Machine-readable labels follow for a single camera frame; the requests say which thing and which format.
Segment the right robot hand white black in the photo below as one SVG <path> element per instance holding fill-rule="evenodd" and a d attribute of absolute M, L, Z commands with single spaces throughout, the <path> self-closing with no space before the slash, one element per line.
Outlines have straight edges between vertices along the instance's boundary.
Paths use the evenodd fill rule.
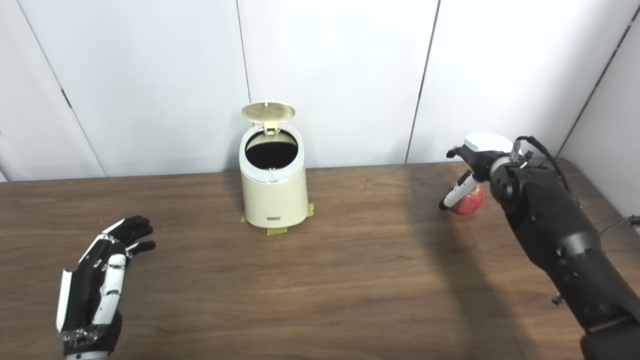
<path fill-rule="evenodd" d="M 441 211 L 450 210 L 480 183 L 489 182 L 498 166 L 524 159 L 521 146 L 492 133 L 468 134 L 461 146 L 454 146 L 446 152 L 446 158 L 455 157 L 463 159 L 469 169 L 439 201 Z"/>

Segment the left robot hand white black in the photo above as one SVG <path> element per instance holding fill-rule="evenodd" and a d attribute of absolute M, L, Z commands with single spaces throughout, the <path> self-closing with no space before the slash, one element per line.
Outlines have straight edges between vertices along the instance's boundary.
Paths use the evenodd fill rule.
<path fill-rule="evenodd" d="M 122 329 L 125 274 L 135 255 L 156 247 L 150 219 L 131 216 L 105 228 L 61 277 L 55 328 L 67 360 L 108 360 Z"/>

